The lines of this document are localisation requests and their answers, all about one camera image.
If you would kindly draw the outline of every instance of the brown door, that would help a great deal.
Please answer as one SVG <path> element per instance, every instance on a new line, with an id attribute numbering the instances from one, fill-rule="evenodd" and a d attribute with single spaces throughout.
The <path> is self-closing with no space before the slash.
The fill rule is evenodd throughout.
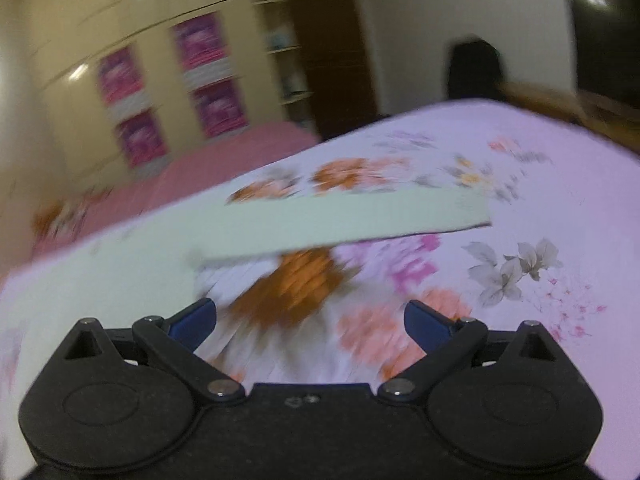
<path id="1" fill-rule="evenodd" d="M 376 119 L 369 63 L 354 0 L 289 0 L 323 139 Z"/>

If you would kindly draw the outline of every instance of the white wall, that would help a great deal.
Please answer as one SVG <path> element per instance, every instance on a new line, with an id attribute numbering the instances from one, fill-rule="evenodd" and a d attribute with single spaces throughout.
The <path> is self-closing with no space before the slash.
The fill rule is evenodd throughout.
<path id="1" fill-rule="evenodd" d="M 31 253 L 31 218 L 66 191 L 62 153 L 31 81 L 15 0 L 0 0 L 0 278 Z"/>
<path id="2" fill-rule="evenodd" d="M 470 34 L 501 52 L 510 79 L 575 87 L 566 0 L 360 0 L 360 7 L 383 112 L 444 99 L 449 45 Z"/>

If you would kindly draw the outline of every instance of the beige wall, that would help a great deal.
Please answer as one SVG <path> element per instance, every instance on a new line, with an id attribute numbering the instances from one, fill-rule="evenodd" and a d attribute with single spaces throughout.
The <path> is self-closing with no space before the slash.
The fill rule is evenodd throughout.
<path id="1" fill-rule="evenodd" d="M 442 100 L 448 47 L 469 34 L 502 53 L 512 79 L 562 90 L 575 86 L 565 0 L 360 0 L 360 6 L 386 112 Z"/>
<path id="2" fill-rule="evenodd" d="M 36 209 L 68 191 L 62 152 L 31 81 L 22 26 L 17 0 L 0 0 L 0 276 L 30 256 Z"/>
<path id="3" fill-rule="evenodd" d="M 99 59 L 132 45 L 172 157 L 205 142 L 170 28 L 219 11 L 251 124 L 282 120 L 278 82 L 252 0 L 23 0 L 36 85 L 76 187 L 132 179 L 97 88 Z M 80 64 L 88 71 L 68 76 Z"/>

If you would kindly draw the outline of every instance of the triangular cutout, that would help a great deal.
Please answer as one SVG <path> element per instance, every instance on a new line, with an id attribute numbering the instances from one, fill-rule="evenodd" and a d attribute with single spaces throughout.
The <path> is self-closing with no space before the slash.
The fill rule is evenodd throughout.
<path id="1" fill-rule="evenodd" d="M 522 345 L 520 357 L 529 359 L 540 359 L 543 361 L 555 361 L 555 356 L 546 347 L 545 342 L 538 334 L 528 334 Z"/>
<path id="2" fill-rule="evenodd" d="M 65 359 L 85 359 L 87 357 L 96 357 L 100 354 L 102 354 L 102 350 L 100 350 L 94 334 L 92 332 L 81 332 L 71 345 L 69 352 L 66 353 Z"/>

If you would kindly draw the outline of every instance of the silver screw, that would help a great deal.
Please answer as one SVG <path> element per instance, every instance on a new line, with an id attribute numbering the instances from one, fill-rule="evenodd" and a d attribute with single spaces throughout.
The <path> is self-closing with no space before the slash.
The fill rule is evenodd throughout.
<path id="1" fill-rule="evenodd" d="M 385 393 L 393 396 L 408 395 L 415 390 L 415 384 L 409 379 L 391 379 L 382 385 L 382 389 Z"/>
<path id="2" fill-rule="evenodd" d="M 232 396 L 239 389 L 240 384 L 231 379 L 217 379 L 215 381 L 211 381 L 207 385 L 207 390 L 209 391 L 209 393 L 212 393 L 217 397 Z"/>
<path id="3" fill-rule="evenodd" d="M 290 408 L 299 408 L 300 406 L 302 406 L 302 399 L 300 397 L 289 397 L 289 399 L 286 399 L 284 401 L 286 406 L 289 406 Z"/>

